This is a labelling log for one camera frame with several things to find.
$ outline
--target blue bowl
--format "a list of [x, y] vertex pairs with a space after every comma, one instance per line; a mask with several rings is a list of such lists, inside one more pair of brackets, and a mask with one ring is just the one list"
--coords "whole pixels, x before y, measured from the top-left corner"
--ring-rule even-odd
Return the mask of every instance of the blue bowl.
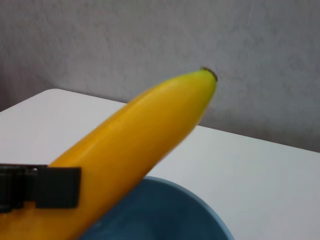
[[233, 240], [218, 215], [173, 182], [146, 177], [80, 240]]

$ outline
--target table surface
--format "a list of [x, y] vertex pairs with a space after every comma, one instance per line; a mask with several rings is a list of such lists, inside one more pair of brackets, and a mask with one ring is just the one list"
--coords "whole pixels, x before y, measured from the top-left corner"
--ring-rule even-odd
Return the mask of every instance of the table surface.
[[[124, 103], [51, 89], [0, 112], [0, 163], [49, 164]], [[320, 238], [320, 154], [197, 126], [148, 175], [201, 197], [236, 240]]]

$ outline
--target gray wall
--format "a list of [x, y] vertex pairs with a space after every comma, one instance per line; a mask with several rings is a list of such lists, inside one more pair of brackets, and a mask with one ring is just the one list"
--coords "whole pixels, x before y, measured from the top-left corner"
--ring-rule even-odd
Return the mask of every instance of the gray wall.
[[50, 88], [126, 102], [208, 66], [202, 125], [320, 152], [319, 13], [318, 0], [0, 0], [0, 108]]

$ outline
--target yellow banana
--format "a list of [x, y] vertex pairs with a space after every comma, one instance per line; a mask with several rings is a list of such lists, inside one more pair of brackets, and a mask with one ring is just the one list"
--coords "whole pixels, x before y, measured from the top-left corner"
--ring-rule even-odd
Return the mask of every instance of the yellow banana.
[[139, 95], [49, 167], [81, 167], [78, 207], [0, 214], [1, 240], [73, 240], [112, 208], [196, 126], [216, 89], [206, 68]]

